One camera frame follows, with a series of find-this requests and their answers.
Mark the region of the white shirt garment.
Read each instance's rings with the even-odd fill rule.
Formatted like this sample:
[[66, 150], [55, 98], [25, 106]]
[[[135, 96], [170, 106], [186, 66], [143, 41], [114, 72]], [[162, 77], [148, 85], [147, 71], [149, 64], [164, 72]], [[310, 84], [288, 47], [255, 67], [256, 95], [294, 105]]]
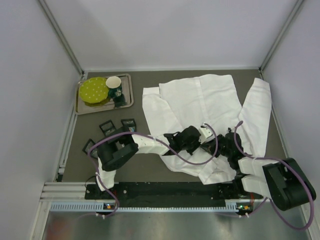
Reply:
[[209, 124], [217, 135], [236, 128], [244, 151], [266, 153], [272, 108], [270, 85], [255, 78], [240, 102], [230, 75], [207, 74], [161, 83], [143, 90], [142, 108], [152, 136]]

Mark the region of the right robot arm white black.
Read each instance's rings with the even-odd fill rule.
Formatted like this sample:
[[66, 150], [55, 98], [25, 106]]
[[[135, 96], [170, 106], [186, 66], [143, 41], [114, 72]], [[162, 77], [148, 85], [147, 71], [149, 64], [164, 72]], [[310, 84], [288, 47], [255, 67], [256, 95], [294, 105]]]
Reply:
[[230, 128], [225, 135], [219, 134], [200, 147], [215, 157], [227, 158], [229, 166], [236, 171], [235, 188], [242, 194], [255, 193], [269, 198], [282, 211], [309, 203], [307, 191], [313, 201], [317, 198], [315, 189], [295, 159], [284, 159], [284, 165], [277, 160], [249, 157], [240, 135]]

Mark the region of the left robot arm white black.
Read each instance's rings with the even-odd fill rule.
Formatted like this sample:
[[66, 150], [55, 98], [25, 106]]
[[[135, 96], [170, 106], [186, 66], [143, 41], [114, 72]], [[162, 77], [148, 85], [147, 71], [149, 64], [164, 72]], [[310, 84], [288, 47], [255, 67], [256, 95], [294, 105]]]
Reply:
[[108, 135], [96, 147], [98, 172], [96, 182], [99, 190], [105, 192], [115, 184], [116, 170], [120, 169], [136, 154], [178, 156], [180, 152], [192, 155], [205, 142], [199, 128], [189, 126], [183, 131], [165, 133], [159, 136], [134, 134], [128, 127], [121, 127]]

